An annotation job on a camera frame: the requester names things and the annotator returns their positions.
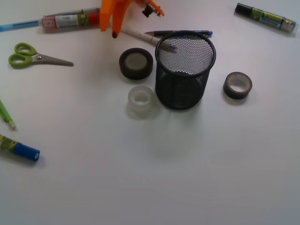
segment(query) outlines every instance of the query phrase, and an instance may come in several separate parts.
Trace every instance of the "marker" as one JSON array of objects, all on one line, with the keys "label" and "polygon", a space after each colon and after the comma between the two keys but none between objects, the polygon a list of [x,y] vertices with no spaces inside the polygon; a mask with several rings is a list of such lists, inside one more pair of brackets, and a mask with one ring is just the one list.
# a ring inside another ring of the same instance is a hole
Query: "marker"
[{"label": "marker", "polygon": [[57,15],[54,17],[42,18],[39,25],[45,29],[59,29],[73,26],[89,26],[99,24],[99,14],[87,15]]},{"label": "marker", "polygon": [[2,135],[0,135],[0,149],[32,161],[37,161],[39,158],[39,150],[28,147]]},{"label": "marker", "polygon": [[93,8],[83,8],[79,10],[73,10],[73,11],[62,12],[62,13],[47,14],[44,15],[43,17],[46,18],[46,17],[54,17],[57,15],[99,14],[99,13],[100,13],[100,8],[93,7]]},{"label": "marker", "polygon": [[238,3],[238,5],[236,6],[235,12],[288,32],[296,31],[299,27],[299,25],[295,21],[240,3]]},{"label": "marker", "polygon": [[[157,30],[157,31],[146,32],[145,34],[148,34],[151,36],[156,36],[156,37],[164,37],[164,36],[167,36],[168,34],[176,32],[176,31],[177,30]],[[196,33],[202,34],[202,35],[207,35],[207,36],[212,35],[212,31],[209,31],[209,30],[193,30],[193,32],[196,32]]]},{"label": "marker", "polygon": [[15,123],[14,121],[11,119],[10,115],[8,114],[6,108],[4,107],[3,103],[0,100],[0,116],[2,117],[2,119],[9,124],[9,126],[15,130]]}]

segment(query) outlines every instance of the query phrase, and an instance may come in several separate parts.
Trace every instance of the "green scissor handle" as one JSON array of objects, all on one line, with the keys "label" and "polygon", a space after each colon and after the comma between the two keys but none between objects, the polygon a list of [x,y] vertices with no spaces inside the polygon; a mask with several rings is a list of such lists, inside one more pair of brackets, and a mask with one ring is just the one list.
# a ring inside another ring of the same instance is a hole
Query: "green scissor handle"
[{"label": "green scissor handle", "polygon": [[[22,47],[22,49],[26,49],[28,51],[20,51],[19,49]],[[8,58],[9,64],[14,68],[23,68],[27,67],[32,62],[32,56],[37,54],[37,51],[34,47],[27,43],[18,43],[15,46],[15,54],[12,54]]]},{"label": "green scissor handle", "polygon": [[[27,52],[24,52],[24,51],[20,51],[19,48],[23,48],[23,49],[26,49],[28,50]],[[17,54],[21,54],[21,55],[28,55],[28,56],[33,56],[35,54],[37,54],[37,51],[35,50],[34,47],[32,47],[31,45],[27,44],[27,43],[18,43],[16,46],[15,46],[15,53]]]},{"label": "green scissor handle", "polygon": [[[23,62],[14,62],[14,60],[22,60]],[[8,58],[8,62],[14,68],[23,68],[23,67],[27,67],[31,64],[32,57],[16,53],[16,54],[12,54]]]}]

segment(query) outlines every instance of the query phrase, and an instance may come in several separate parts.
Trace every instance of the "mesh pencil cup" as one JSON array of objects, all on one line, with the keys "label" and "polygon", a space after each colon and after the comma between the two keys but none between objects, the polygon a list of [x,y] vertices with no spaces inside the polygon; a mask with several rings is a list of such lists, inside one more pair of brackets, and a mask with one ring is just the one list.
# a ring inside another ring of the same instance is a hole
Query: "mesh pencil cup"
[{"label": "mesh pencil cup", "polygon": [[212,42],[192,31],[174,32],[159,41],[155,58],[155,91],[159,100],[175,110],[196,105],[216,61]]}]

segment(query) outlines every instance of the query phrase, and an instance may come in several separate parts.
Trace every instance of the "green pen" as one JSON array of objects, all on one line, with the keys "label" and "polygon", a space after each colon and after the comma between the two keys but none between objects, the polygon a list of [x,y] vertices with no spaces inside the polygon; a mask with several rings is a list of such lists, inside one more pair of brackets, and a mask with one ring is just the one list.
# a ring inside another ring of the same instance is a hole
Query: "green pen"
[{"label": "green pen", "polygon": [[8,114],[6,108],[4,107],[3,103],[0,100],[0,116],[2,119],[9,124],[9,126],[15,130],[15,122],[11,119],[10,115]]}]

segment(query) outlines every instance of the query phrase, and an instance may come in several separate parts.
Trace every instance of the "scissor blade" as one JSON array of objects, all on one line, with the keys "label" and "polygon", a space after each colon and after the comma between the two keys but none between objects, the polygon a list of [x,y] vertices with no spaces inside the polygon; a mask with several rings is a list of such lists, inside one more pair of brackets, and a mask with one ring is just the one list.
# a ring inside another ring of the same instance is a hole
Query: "scissor blade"
[{"label": "scissor blade", "polygon": [[57,59],[47,55],[36,54],[32,56],[32,63],[34,64],[53,64],[72,67],[74,64],[69,61]]}]

